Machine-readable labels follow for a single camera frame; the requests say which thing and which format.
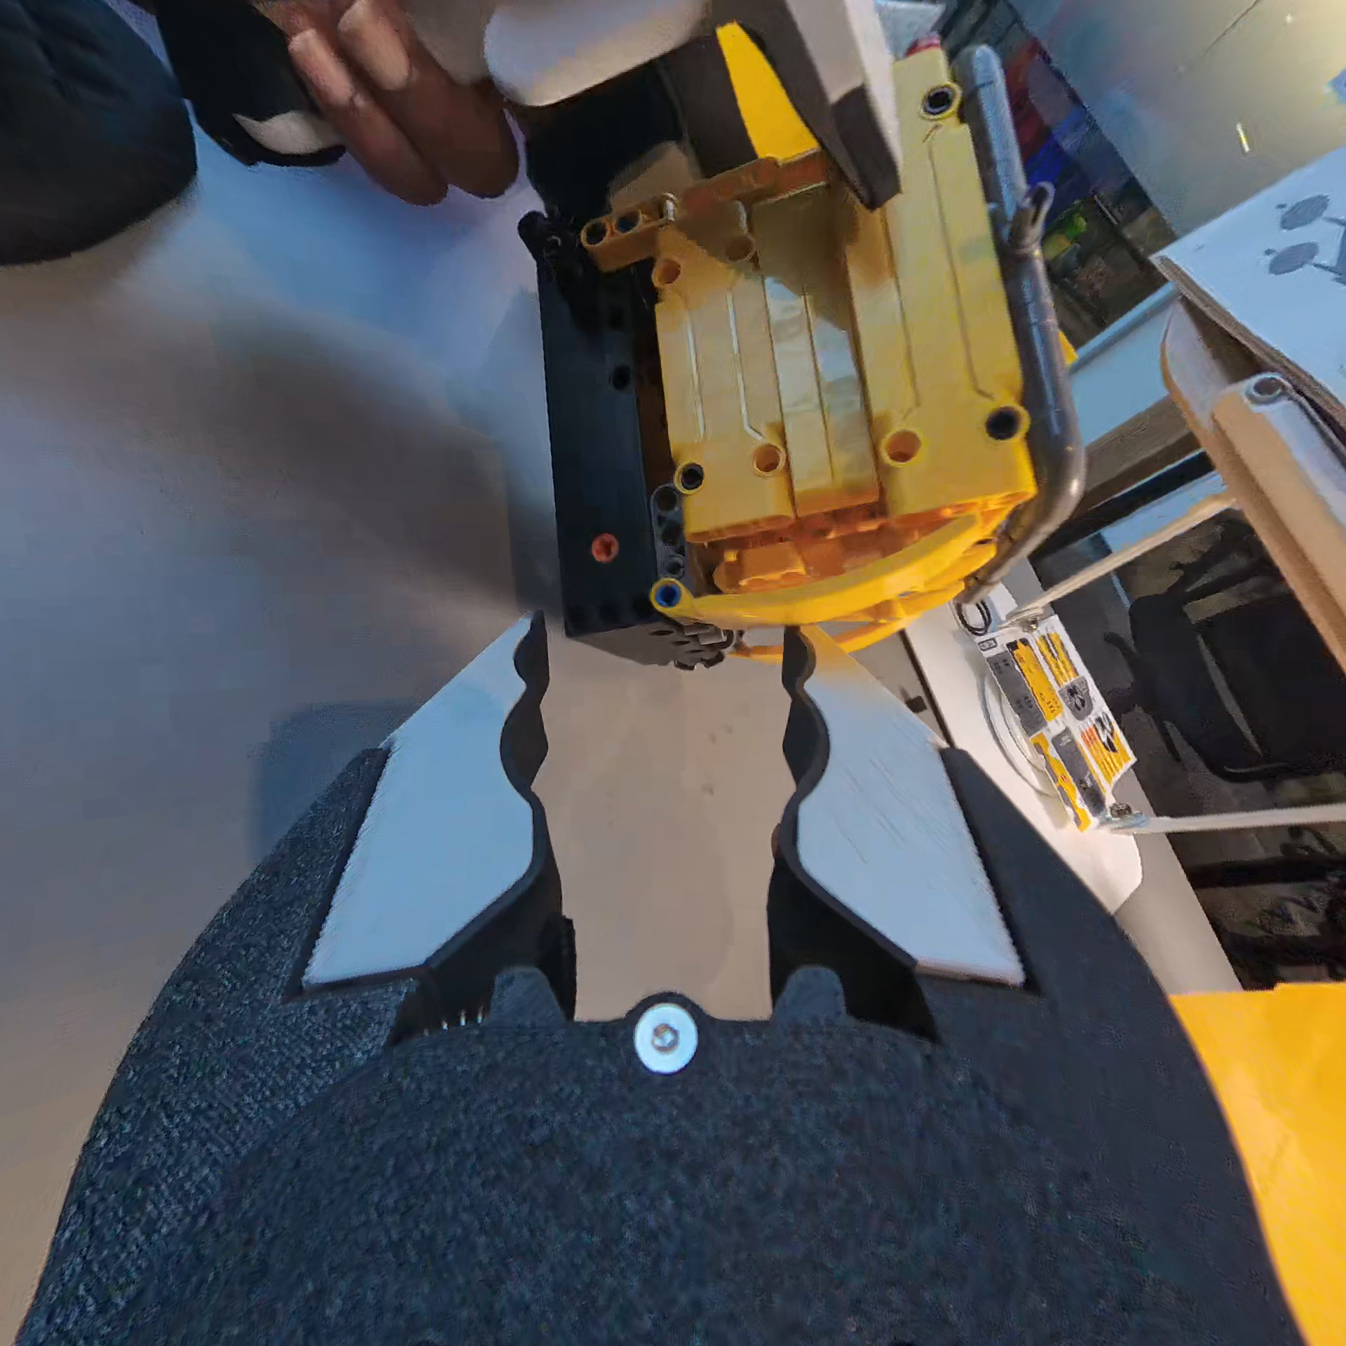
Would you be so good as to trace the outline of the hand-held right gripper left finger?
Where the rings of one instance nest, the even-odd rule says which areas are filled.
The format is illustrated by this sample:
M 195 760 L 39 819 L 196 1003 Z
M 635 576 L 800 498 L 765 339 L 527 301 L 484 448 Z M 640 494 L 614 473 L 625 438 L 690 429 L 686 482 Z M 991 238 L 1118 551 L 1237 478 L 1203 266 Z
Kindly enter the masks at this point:
M 546 682 L 545 617 L 523 617 L 379 744 L 378 786 L 302 969 L 305 995 L 414 977 L 435 1000 L 487 1000 L 500 971 L 551 967 L 556 999 L 575 999 L 533 792 Z

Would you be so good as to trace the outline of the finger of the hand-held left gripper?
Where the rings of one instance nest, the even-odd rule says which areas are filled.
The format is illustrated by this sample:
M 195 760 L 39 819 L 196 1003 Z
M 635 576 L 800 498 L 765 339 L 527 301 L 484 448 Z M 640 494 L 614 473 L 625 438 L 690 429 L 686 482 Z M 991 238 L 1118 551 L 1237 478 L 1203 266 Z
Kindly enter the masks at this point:
M 778 78 L 852 196 L 883 209 L 899 192 L 893 57 L 873 3 L 715 3 Z

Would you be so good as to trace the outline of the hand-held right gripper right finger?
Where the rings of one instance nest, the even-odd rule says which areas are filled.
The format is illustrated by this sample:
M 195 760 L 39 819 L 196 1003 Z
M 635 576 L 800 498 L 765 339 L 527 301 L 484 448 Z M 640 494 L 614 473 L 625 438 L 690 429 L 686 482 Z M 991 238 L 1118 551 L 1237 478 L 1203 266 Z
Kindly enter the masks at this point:
M 783 690 L 791 794 L 772 845 L 772 999 L 797 975 L 840 1000 L 1029 996 L 942 741 L 820 627 L 784 633 Z

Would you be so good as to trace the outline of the yellow toy brick vehicle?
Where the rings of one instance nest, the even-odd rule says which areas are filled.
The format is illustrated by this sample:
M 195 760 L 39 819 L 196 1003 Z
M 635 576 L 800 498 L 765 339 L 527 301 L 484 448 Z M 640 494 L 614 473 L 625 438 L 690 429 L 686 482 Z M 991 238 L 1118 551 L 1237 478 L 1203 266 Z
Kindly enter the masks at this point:
M 940 6 L 860 3 L 901 188 L 867 206 L 838 127 L 733 11 L 529 134 L 556 613 L 651 666 L 844 654 L 978 602 L 1075 509 L 1068 346 L 1000 57 Z

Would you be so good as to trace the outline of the grey desk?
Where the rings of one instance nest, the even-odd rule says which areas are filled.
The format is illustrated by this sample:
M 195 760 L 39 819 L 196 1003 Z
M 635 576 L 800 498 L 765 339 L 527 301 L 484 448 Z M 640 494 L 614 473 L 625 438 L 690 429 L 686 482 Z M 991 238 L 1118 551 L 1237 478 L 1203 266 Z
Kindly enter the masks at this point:
M 4 351 L 2 1030 L 175 964 L 15 1344 L 1281 1344 L 1161 985 L 944 746 L 1029 996 L 769 995 L 783 668 L 548 641 L 533 792 L 575 999 L 302 992 L 379 744 L 522 612 L 545 444 L 206 282 Z

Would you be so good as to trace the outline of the person's left hand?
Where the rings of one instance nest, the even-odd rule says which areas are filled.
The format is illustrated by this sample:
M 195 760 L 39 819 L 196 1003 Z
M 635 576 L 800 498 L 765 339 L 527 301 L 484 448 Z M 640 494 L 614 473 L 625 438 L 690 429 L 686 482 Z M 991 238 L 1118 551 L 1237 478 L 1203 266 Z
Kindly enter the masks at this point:
M 449 191 L 513 188 L 519 164 L 500 97 L 454 82 L 401 3 L 266 3 L 314 105 L 365 176 L 414 206 Z

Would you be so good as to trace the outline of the building instruction booklet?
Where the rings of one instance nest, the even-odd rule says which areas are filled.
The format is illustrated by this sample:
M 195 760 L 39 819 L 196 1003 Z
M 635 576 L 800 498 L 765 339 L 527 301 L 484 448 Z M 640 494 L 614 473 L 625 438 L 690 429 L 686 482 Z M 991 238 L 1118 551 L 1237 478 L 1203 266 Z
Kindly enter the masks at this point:
M 982 707 L 1008 766 L 1077 833 L 1113 829 L 1130 811 L 1117 789 L 1134 754 L 1062 620 L 991 624 L 970 641 L 983 664 Z

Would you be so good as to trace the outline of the frosted glass partition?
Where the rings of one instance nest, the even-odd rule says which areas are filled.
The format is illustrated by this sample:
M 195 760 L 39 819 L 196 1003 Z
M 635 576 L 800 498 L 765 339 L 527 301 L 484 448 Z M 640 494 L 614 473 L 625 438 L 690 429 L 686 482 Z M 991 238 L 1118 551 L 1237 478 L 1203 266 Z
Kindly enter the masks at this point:
M 1343 3 L 1013 3 L 1176 236 L 1343 148 Z

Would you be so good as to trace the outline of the printed picture sheet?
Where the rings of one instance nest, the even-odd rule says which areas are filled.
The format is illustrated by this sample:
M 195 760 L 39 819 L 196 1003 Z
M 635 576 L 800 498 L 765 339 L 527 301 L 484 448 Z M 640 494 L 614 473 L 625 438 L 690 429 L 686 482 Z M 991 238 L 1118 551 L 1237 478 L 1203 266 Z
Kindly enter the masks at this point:
M 1343 150 L 1186 235 L 1154 264 L 1343 434 Z

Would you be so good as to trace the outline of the yellow plastic bin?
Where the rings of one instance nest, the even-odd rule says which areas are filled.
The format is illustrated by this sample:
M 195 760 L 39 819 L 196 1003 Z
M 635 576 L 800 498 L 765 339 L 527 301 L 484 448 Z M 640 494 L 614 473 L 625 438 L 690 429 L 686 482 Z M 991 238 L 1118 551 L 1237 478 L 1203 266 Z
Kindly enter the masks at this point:
M 1343 985 L 1171 996 L 1307 1344 L 1343 1344 Z

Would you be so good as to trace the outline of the beige stand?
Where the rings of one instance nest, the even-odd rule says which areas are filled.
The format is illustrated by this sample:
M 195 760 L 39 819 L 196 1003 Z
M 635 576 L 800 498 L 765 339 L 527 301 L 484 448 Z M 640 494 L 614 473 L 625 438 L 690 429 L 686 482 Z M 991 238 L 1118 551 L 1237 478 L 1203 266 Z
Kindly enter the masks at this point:
M 1317 766 L 1343 770 L 1343 458 L 1330 427 L 1298 387 L 1273 369 L 1255 362 L 1247 346 L 1210 324 L 1190 303 L 1179 301 L 1161 346 L 1161 365 L 1170 396 L 1187 422 L 1222 488 L 1196 499 L 1180 517 L 1134 546 L 1086 567 L 1070 579 L 1044 592 L 1013 612 L 991 612 L 982 635 L 983 655 L 1000 655 L 1011 644 L 1029 651 L 1045 633 L 1053 608 L 1075 592 L 1113 578 L 1179 537 L 1201 529 L 1222 514 L 1237 514 L 1256 537 L 1267 561 L 1210 576 L 1186 568 L 1182 579 L 1162 593 L 1127 608 L 1132 644 L 1107 635 L 1127 662 L 1132 692 L 1161 734 L 1186 734 L 1196 711 L 1209 707 L 1228 722 L 1219 688 L 1237 690 L 1228 673 L 1244 671 L 1244 686 L 1263 688 L 1279 699 L 1263 699 L 1279 715 L 1312 716 L 1314 752 L 1269 755 L 1263 737 L 1250 742 L 1261 752 L 1236 749 L 1236 762 L 1210 762 L 1209 771 L 1230 784 L 1285 781 L 1309 777 Z M 1210 593 L 1269 572 L 1288 592 L 1279 610 L 1295 602 L 1312 624 L 1322 659 L 1304 662 L 1307 640 L 1285 640 L 1285 624 L 1273 617 L 1269 596 L 1251 602 L 1251 617 L 1234 619 L 1234 610 L 1190 624 L 1182 612 Z

